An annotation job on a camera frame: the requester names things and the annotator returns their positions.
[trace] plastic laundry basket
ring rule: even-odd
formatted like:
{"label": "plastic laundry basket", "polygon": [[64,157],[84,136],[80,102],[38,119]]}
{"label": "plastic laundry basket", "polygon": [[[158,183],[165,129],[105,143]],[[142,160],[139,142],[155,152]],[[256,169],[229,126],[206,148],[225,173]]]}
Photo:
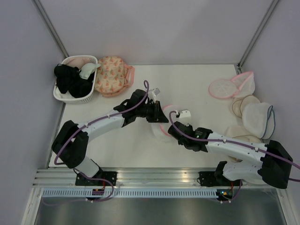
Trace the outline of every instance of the plastic laundry basket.
{"label": "plastic laundry basket", "polygon": [[[97,58],[94,56],[91,56],[91,55],[76,55],[76,56],[67,57],[66,59],[63,60],[62,64],[67,64],[70,61],[70,59],[73,59],[73,58],[83,58],[86,63],[92,62],[92,63],[96,64],[98,62]],[[56,82],[55,82],[54,89],[53,89],[53,95],[57,100],[62,101],[66,104],[88,103],[93,99],[93,96],[94,96],[96,77],[97,77],[97,70],[95,71],[92,90],[90,91],[90,93],[87,96],[79,97],[79,98],[61,98],[61,97],[57,96],[55,93],[55,90],[57,89]]]}

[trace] black bracket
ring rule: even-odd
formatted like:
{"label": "black bracket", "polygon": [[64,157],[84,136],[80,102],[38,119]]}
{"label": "black bracket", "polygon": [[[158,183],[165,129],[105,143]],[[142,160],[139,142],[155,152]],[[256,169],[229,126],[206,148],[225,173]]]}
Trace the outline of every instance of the black bracket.
{"label": "black bracket", "polygon": [[[99,171],[96,173],[93,178],[102,178],[105,180],[110,181],[114,186],[116,186],[117,182],[117,172],[115,171]],[[76,176],[76,186],[103,186],[102,180],[89,180],[83,177],[80,173]]]}
{"label": "black bracket", "polygon": [[221,187],[221,186],[231,186],[232,182],[234,186],[240,185],[240,180],[222,180],[222,184],[220,184],[217,181],[217,178],[215,177],[214,171],[202,171],[199,172],[199,178],[197,179],[198,183],[200,183],[201,187]]}

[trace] gray wall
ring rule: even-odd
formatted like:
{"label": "gray wall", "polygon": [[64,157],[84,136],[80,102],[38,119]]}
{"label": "gray wall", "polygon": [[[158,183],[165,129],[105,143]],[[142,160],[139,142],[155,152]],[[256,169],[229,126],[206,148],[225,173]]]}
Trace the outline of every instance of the gray wall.
{"label": "gray wall", "polygon": [[[300,163],[300,1],[283,0],[267,24],[244,70],[255,74],[255,94],[274,105],[277,127],[272,137]],[[291,177],[300,179],[292,169]],[[300,183],[289,183],[300,214]]]}
{"label": "gray wall", "polygon": [[0,224],[17,225],[58,118],[62,55],[30,0],[2,1],[0,27]]}
{"label": "gray wall", "polygon": [[41,0],[70,55],[237,63],[271,0]]}

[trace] purple tube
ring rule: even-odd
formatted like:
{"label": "purple tube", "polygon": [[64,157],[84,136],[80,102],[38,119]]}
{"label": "purple tube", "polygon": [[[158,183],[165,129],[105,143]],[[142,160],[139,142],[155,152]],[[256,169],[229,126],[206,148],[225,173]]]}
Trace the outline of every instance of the purple tube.
{"label": "purple tube", "polygon": [[[144,80],[144,86],[145,86],[145,88],[147,89],[147,90],[146,90],[146,94],[145,94],[145,96],[142,98],[142,100],[141,100],[138,104],[136,104],[135,106],[131,107],[130,109],[124,110],[124,111],[122,111],[122,112],[117,112],[117,113],[111,114],[111,115],[109,115],[109,117],[117,116],[117,115],[120,115],[120,114],[123,114],[123,113],[127,113],[127,112],[129,112],[129,111],[131,111],[131,110],[137,108],[141,103],[143,103],[143,101],[144,101],[144,100],[146,99],[146,97],[148,96],[148,91],[149,91],[149,82],[148,82],[147,80]],[[95,120],[89,122],[88,125],[91,125],[91,124],[93,124],[93,123],[95,123],[95,122],[97,122],[97,121],[99,121],[99,120],[103,120],[103,119],[106,119],[106,118],[108,118],[107,115],[106,115],[106,116],[103,116],[103,117],[100,117],[100,118],[97,118],[97,119],[95,119]],[[81,130],[83,130],[84,128],[86,128],[85,125],[83,125],[81,128],[79,128],[78,130],[76,130],[76,131],[70,136],[70,138],[64,143],[64,145],[61,147],[60,151],[57,153],[57,155],[56,155],[56,157],[55,157],[55,159],[54,159],[54,164],[55,164],[55,165],[63,165],[63,164],[64,164],[64,163],[58,163],[58,162],[57,162],[58,158],[60,157],[62,151],[65,149],[65,147],[67,146],[67,144],[69,144],[69,142],[76,136],[76,134],[78,134],[78,133],[79,133]]]}
{"label": "purple tube", "polygon": [[98,200],[94,200],[94,202],[104,202],[106,200],[108,200],[112,195],[113,195],[113,191],[114,191],[114,187],[113,187],[113,184],[109,181],[109,180],[106,180],[106,179],[102,179],[102,178],[91,178],[91,177],[88,177],[87,175],[85,175],[84,173],[80,172],[80,174],[85,178],[85,179],[88,179],[88,180],[102,180],[102,181],[105,181],[107,182],[111,187],[112,187],[112,191],[110,192],[110,194],[105,197],[104,199],[98,199]]}
{"label": "purple tube", "polygon": [[70,201],[66,201],[66,202],[60,202],[60,203],[56,203],[56,204],[49,204],[49,203],[46,203],[44,201],[44,198],[41,199],[41,202],[46,205],[46,206],[58,206],[58,205],[63,205],[63,204],[67,204],[67,203],[74,203],[74,202],[85,202],[86,199],[84,198],[80,198],[80,199],[73,199],[73,200],[70,200]]}
{"label": "purple tube", "polygon": [[239,189],[238,189],[238,192],[234,195],[234,197],[231,199],[231,200],[226,200],[226,201],[222,201],[222,203],[230,203],[229,201],[233,201],[234,199],[236,199],[236,197],[239,195],[239,193],[240,193],[240,189],[241,189],[241,187],[242,187],[242,184],[243,184],[243,182],[242,182],[242,180],[240,180],[240,185],[239,185]]}
{"label": "purple tube", "polygon": [[[181,130],[179,130],[178,127],[175,126],[175,124],[174,124],[174,122],[173,122],[173,120],[172,120],[172,118],[171,118],[172,113],[177,113],[177,112],[176,112],[176,111],[171,111],[171,112],[169,113],[169,119],[170,119],[170,122],[172,123],[172,126],[175,128],[175,130],[176,130],[178,133],[180,133],[181,135],[183,135],[184,137],[186,137],[186,138],[188,138],[188,139],[191,139],[191,140],[193,140],[193,141],[198,141],[198,142],[223,142],[222,139],[198,139],[198,138],[194,138],[194,137],[190,137],[190,136],[186,135],[186,134],[183,133]],[[240,143],[240,142],[235,142],[235,141],[230,141],[230,140],[227,140],[226,142],[227,142],[227,143],[231,143],[231,144],[237,144],[237,145],[240,145],[240,146],[243,146],[243,147],[246,147],[246,148],[249,148],[249,149],[254,150],[253,146],[248,145],[248,144],[243,144],[243,143]],[[286,163],[289,163],[289,164],[295,166],[297,169],[300,170],[300,165],[298,165],[298,164],[296,164],[296,163],[294,163],[294,162],[292,162],[292,161],[290,161],[290,160],[288,160],[288,159],[286,159],[286,158],[277,156],[277,155],[275,155],[275,154],[273,154],[273,153],[267,152],[267,151],[262,150],[262,149],[260,149],[260,148],[258,149],[258,151],[259,151],[259,152],[262,152],[262,153],[264,153],[264,154],[267,154],[267,155],[269,155],[269,156],[272,156],[272,157],[274,157],[274,158],[280,159],[280,160],[282,160],[282,161],[284,161],[284,162],[286,162]],[[295,182],[300,182],[300,180],[294,179],[294,178],[289,178],[289,180],[295,181]]]}

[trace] pink fabric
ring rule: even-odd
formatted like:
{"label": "pink fabric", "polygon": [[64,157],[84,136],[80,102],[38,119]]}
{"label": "pink fabric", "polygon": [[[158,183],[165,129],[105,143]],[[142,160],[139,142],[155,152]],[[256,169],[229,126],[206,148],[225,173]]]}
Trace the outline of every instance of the pink fabric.
{"label": "pink fabric", "polygon": [[81,69],[85,64],[91,62],[88,57],[74,57],[70,58],[65,64],[70,67],[77,67]]}
{"label": "pink fabric", "polygon": [[231,81],[234,82],[235,80],[239,79],[240,77],[247,75],[248,77],[243,81],[243,83],[239,87],[237,87],[239,90],[241,90],[243,88],[243,86],[245,85],[245,83],[251,78],[251,75],[253,73],[254,73],[253,71],[247,71],[245,73],[235,76],[233,79],[231,79]]}
{"label": "pink fabric", "polygon": [[104,97],[113,97],[131,87],[135,78],[135,69],[128,66],[118,56],[106,56],[98,60],[95,90]]}

